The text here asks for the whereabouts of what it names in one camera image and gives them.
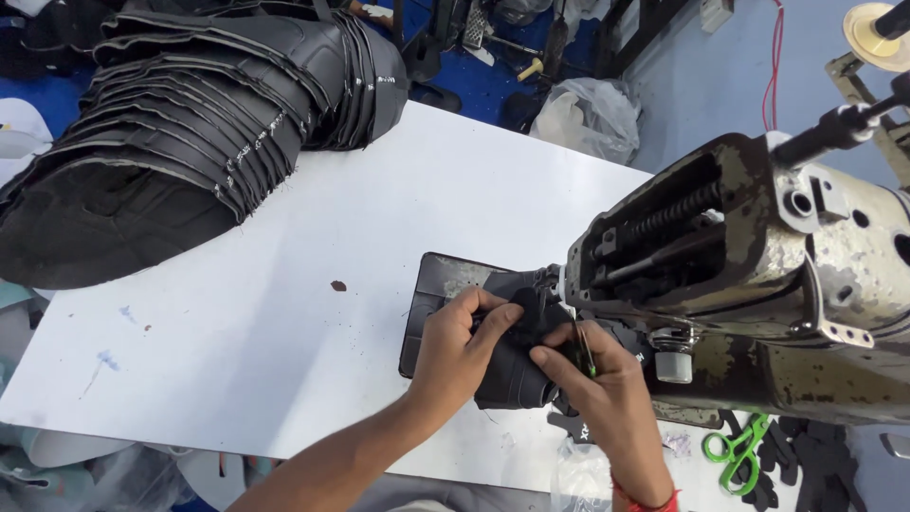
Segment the hand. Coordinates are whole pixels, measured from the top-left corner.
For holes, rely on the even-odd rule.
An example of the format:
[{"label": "hand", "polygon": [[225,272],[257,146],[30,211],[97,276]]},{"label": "hand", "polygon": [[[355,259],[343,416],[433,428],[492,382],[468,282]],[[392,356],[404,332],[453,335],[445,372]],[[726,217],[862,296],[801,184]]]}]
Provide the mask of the hand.
[{"label": "hand", "polygon": [[[470,335],[471,314],[489,311]],[[442,426],[470,400],[487,372],[493,347],[524,310],[518,304],[471,286],[423,324],[414,379],[406,399]]]},{"label": "hand", "polygon": [[597,376],[589,379],[551,347],[574,339],[571,323],[558,327],[531,349],[531,359],[568,394],[572,408],[610,459],[622,490],[646,507],[672,497],[673,481],[663,462],[661,433],[644,383],[642,366],[596,322],[578,324],[591,348]]}]

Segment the machine knob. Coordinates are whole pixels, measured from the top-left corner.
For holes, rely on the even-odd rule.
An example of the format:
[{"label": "machine knob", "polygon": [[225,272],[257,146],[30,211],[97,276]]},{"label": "machine knob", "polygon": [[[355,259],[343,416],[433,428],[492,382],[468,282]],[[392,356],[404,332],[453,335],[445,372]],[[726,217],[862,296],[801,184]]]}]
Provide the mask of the machine knob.
[{"label": "machine knob", "polygon": [[692,356],[681,352],[654,355],[657,379],[665,383],[688,384],[692,381]]}]

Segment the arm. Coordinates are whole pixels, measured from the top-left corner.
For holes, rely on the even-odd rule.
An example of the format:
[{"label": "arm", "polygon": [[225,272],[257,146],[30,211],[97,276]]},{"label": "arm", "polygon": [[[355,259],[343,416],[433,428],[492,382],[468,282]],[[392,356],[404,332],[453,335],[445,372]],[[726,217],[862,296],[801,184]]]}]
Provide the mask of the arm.
[{"label": "arm", "polygon": [[[593,379],[552,349],[574,335],[570,323],[548,336],[543,346],[534,347],[531,359],[569,395],[572,408],[610,459],[613,478],[625,495],[645,507],[662,507],[673,496],[673,481],[663,462],[661,433],[642,366],[596,322],[581,322],[579,328],[597,367]],[[614,490],[613,510],[625,511],[629,505]]]},{"label": "arm", "polygon": [[[473,337],[471,314],[492,310]],[[408,391],[375,415],[279,466],[228,512],[347,510],[399,458],[426,441],[470,400],[493,346],[523,313],[472,287],[431,315]]]}]

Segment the red wire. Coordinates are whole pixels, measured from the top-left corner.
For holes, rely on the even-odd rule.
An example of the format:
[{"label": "red wire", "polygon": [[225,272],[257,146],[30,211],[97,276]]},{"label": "red wire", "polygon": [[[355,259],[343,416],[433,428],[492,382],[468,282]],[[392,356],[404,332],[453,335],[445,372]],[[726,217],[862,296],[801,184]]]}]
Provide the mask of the red wire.
[{"label": "red wire", "polygon": [[[780,0],[773,0],[777,4],[777,20],[774,21],[774,35],[771,38],[771,80],[764,89],[762,98],[762,121],[764,130],[777,129],[777,73],[781,65],[781,48],[784,45],[784,5]],[[767,103],[768,94],[771,94],[771,124],[768,124]]]}]

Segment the blue ink mark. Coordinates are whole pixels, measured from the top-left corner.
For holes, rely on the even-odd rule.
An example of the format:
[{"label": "blue ink mark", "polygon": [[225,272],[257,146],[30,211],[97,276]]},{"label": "blue ink mark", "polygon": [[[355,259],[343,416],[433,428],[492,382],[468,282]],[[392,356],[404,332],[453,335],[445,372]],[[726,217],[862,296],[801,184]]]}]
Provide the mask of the blue ink mark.
[{"label": "blue ink mark", "polygon": [[114,370],[115,372],[120,371],[120,366],[114,362],[114,358],[111,357],[111,351],[105,350],[102,353],[98,354],[98,361],[107,365],[108,368]]},{"label": "blue ink mark", "polygon": [[131,323],[138,323],[136,321],[136,319],[133,318],[133,313],[129,312],[129,306],[124,306],[124,307],[120,308],[118,311],[120,311],[120,314],[122,314],[124,317],[126,317],[126,319],[129,320]]}]

